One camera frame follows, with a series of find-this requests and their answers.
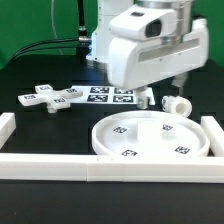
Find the cable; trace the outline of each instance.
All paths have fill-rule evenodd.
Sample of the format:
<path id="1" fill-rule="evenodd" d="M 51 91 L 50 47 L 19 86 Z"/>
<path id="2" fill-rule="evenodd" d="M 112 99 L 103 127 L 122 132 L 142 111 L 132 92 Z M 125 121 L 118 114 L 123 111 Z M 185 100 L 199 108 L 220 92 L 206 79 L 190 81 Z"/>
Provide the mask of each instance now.
<path id="1" fill-rule="evenodd" d="M 79 36 L 86 36 L 87 30 L 85 26 L 85 16 L 84 16 L 84 4 L 83 0 L 77 0 L 78 3 L 78 15 L 79 15 Z"/>
<path id="2" fill-rule="evenodd" d="M 75 45 L 75 46 L 56 46 L 56 47 L 43 47 L 43 48 L 31 49 L 31 50 L 27 50 L 27 51 L 20 52 L 19 54 L 17 54 L 16 56 L 14 56 L 12 59 L 10 59 L 10 61 L 15 60 L 16 58 L 18 58 L 22 54 L 30 53 L 30 52 L 33 52 L 33 51 L 55 50 L 55 49 L 58 49 L 58 48 L 71 49 L 71 48 L 84 48 L 84 47 L 82 47 L 80 45 L 78 45 L 78 46 Z"/>
<path id="3" fill-rule="evenodd" d="M 55 1 L 51 0 L 51 26 L 54 33 L 54 38 L 58 39 L 56 26 L 55 26 L 55 17 L 54 17 Z"/>
<path id="4" fill-rule="evenodd" d="M 10 64 L 13 60 L 15 60 L 15 58 L 24 53 L 27 52 L 29 49 L 40 46 L 40 45 L 45 45 L 45 44 L 56 44 L 56 43 L 68 43 L 68 42 L 77 42 L 79 41 L 78 38 L 67 38 L 67 39 L 57 39 L 57 40 L 44 40 L 44 41 L 40 41 L 40 42 L 36 42 L 33 44 L 30 44 L 26 47 L 21 48 L 20 50 L 18 50 L 13 56 L 12 58 L 8 61 L 7 64 Z"/>

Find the white block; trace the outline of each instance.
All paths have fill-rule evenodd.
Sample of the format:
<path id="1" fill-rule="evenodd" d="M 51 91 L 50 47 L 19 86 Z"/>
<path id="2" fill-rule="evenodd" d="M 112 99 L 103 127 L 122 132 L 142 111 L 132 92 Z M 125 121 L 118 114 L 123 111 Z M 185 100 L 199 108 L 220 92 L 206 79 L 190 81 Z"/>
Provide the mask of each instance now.
<path id="1" fill-rule="evenodd" d="M 210 148 L 215 156 L 224 157 L 224 131 L 213 116 L 203 116 L 201 126 L 210 140 Z"/>
<path id="2" fill-rule="evenodd" d="M 124 182 L 224 182 L 223 159 L 212 157 L 132 161 L 123 172 Z"/>
<path id="3" fill-rule="evenodd" d="M 110 156 L 99 156 L 87 165 L 87 181 L 123 181 L 123 164 Z"/>
<path id="4" fill-rule="evenodd" d="M 0 116 L 0 149 L 16 129 L 14 113 L 3 113 Z"/>
<path id="5" fill-rule="evenodd" d="M 0 179 L 86 181 L 88 162 L 86 156 L 2 153 Z"/>

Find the cross-shaped block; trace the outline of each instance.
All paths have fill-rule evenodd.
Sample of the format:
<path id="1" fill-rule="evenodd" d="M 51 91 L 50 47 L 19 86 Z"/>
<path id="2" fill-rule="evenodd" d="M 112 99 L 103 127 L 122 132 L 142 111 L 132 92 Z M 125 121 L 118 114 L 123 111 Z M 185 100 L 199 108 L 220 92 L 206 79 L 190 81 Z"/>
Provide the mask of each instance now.
<path id="1" fill-rule="evenodd" d="M 37 94 L 18 96 L 23 106 L 32 106 L 40 103 L 47 103 L 48 113 L 56 113 L 57 110 L 70 107 L 67 99 L 78 98 L 83 95 L 78 88 L 55 91 L 50 85 L 35 86 Z"/>

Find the black table surface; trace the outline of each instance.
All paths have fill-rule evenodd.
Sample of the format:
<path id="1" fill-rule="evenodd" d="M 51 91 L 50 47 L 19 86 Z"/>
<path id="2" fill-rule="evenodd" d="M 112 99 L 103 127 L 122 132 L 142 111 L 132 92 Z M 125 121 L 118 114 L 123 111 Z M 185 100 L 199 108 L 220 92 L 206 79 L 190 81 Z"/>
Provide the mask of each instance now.
<path id="1" fill-rule="evenodd" d="M 171 79 L 152 84 L 156 105 Z M 18 95 L 36 85 L 55 90 L 72 85 L 109 85 L 103 70 L 75 56 L 31 55 L 0 71 L 0 112 L 14 112 L 16 131 L 5 153 L 94 154 L 91 131 L 102 118 L 137 110 L 135 105 L 72 104 L 48 114 L 45 104 L 23 107 Z M 193 106 L 190 119 L 212 115 L 224 127 L 224 70 L 209 60 L 192 71 L 183 96 Z M 224 223 L 224 185 L 190 183 L 86 183 L 0 181 L 0 223 Z"/>

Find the white cable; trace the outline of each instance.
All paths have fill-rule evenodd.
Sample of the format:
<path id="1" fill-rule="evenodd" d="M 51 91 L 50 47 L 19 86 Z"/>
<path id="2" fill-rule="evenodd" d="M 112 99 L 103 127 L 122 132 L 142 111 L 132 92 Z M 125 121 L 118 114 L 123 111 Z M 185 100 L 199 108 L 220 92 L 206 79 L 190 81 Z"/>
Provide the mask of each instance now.
<path id="1" fill-rule="evenodd" d="M 58 39 L 57 31 L 56 31 L 56 26 L 55 26 L 55 19 L 54 19 L 54 8 L 55 8 L 55 1 L 51 0 L 51 25 L 52 25 L 52 30 L 54 33 L 54 38 Z"/>

